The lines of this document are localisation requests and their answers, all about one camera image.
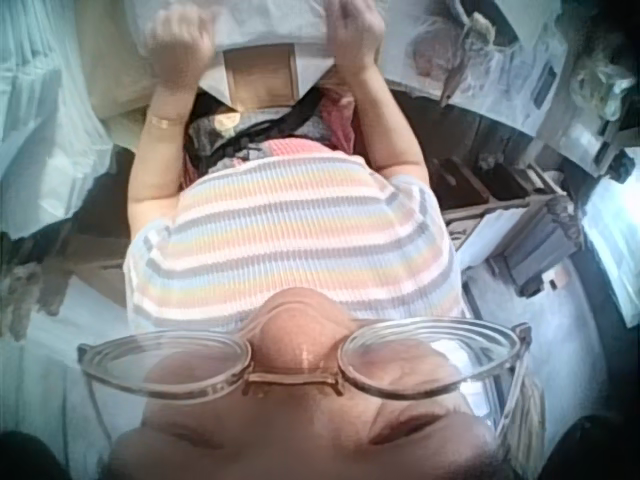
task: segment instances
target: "striped shirt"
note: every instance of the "striped shirt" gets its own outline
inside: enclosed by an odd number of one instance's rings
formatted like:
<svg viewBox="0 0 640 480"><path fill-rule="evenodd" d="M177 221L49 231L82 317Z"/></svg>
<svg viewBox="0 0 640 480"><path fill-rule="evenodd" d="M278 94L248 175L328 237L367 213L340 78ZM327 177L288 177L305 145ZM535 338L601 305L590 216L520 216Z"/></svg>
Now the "striped shirt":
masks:
<svg viewBox="0 0 640 480"><path fill-rule="evenodd" d="M358 318L462 316L460 272L433 192L328 149L200 179L173 218L136 236L125 274L136 331L234 331L289 287L324 293Z"/></svg>

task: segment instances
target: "gold bracelet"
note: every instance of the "gold bracelet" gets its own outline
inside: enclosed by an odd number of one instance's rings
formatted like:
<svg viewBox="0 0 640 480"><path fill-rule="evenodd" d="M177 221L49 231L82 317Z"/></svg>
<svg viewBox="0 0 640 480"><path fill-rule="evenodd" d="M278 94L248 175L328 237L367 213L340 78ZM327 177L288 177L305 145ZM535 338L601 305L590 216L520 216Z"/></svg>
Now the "gold bracelet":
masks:
<svg viewBox="0 0 640 480"><path fill-rule="evenodd" d="M155 115L149 115L149 121L151 122L151 125L164 130L171 127L180 127L185 123L182 120L167 120L165 118L156 117Z"/></svg>

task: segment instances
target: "glasses lens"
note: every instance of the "glasses lens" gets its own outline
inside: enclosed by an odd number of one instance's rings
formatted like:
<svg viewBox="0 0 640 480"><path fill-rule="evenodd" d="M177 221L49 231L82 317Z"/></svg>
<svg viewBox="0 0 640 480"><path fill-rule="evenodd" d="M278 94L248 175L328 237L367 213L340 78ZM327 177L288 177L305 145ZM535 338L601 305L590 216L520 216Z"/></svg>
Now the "glasses lens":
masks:
<svg viewBox="0 0 640 480"><path fill-rule="evenodd" d="M223 395L239 383L249 358L249 346L233 338L163 331L91 348L81 364L91 378L119 390L180 401Z"/></svg>
<svg viewBox="0 0 640 480"><path fill-rule="evenodd" d="M499 373L518 353L507 329L476 320L411 319L356 332L340 350L347 380L380 396L410 400Z"/></svg>

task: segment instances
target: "eyeglasses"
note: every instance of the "eyeglasses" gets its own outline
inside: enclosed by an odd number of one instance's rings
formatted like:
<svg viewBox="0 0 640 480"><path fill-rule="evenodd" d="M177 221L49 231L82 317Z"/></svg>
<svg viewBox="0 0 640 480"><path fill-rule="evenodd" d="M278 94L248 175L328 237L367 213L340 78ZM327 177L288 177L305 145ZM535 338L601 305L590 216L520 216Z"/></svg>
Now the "eyeglasses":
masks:
<svg viewBox="0 0 640 480"><path fill-rule="evenodd" d="M209 401L237 388L248 395L274 385L320 385L341 396L346 384L374 397L413 401L511 372L510 393L496 428L501 436L520 391L530 345L527 324L509 329L480 320L413 318L358 329L337 349L335 366L313 371L259 371L247 340L194 330L163 330L97 346L82 344L78 361L94 407L91 382L173 403Z"/></svg>

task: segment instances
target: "eye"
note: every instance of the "eye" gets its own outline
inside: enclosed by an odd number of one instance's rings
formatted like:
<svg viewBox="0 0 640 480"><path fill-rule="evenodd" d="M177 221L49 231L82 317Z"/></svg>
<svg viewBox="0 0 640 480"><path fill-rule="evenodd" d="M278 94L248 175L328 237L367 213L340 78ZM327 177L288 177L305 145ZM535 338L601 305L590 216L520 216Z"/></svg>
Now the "eye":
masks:
<svg viewBox="0 0 640 480"><path fill-rule="evenodd" d="M196 429L190 428L186 425L181 425L173 422L162 422L160 424L153 424L151 422L142 422L142 427L155 430L158 433L167 435L169 437L176 438L183 441L195 448L206 448L219 450L222 446L215 442L209 435L199 432Z"/></svg>
<svg viewBox="0 0 640 480"><path fill-rule="evenodd" d="M422 432L442 418L443 415L419 415L407 418L400 423L384 428L369 443L375 446L393 443Z"/></svg>

